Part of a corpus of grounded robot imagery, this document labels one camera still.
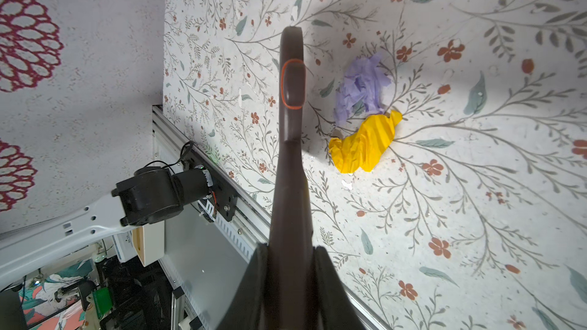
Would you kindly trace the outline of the yellow paper scrap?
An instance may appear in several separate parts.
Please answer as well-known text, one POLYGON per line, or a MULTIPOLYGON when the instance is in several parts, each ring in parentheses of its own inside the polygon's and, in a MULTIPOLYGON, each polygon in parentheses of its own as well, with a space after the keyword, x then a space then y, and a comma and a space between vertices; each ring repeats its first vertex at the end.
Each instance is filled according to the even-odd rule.
POLYGON ((370 115, 358 131, 344 139, 334 137, 329 143, 329 153, 341 174, 354 174, 358 169, 371 172, 384 152, 394 141, 396 127, 403 115, 392 110, 389 115, 370 115))

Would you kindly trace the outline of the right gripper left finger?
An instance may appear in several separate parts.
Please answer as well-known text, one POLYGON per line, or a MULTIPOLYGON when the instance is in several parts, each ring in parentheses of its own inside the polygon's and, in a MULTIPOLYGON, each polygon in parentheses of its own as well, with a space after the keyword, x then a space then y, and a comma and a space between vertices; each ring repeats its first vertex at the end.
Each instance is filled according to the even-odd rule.
POLYGON ((268 271, 268 245, 258 244, 218 330, 260 329, 268 271))

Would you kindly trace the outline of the purple paper scrap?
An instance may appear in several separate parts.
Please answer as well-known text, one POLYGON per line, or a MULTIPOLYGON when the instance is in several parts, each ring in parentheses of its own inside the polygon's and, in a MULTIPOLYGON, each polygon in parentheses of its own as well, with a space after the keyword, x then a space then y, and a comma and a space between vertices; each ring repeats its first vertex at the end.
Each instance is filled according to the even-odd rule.
POLYGON ((391 79, 378 66, 382 55, 356 58, 347 68, 342 85, 336 94, 335 122, 342 126, 354 114, 355 106, 362 103, 368 115, 382 114, 382 91, 391 85, 391 79))

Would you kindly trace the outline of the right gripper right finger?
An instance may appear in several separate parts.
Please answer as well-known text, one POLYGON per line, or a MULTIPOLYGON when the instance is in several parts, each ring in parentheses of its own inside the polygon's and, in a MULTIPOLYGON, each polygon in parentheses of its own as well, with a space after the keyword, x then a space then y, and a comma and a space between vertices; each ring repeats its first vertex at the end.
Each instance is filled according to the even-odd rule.
POLYGON ((363 330, 365 327, 324 247, 315 247, 314 267, 319 308, 318 329, 363 330))

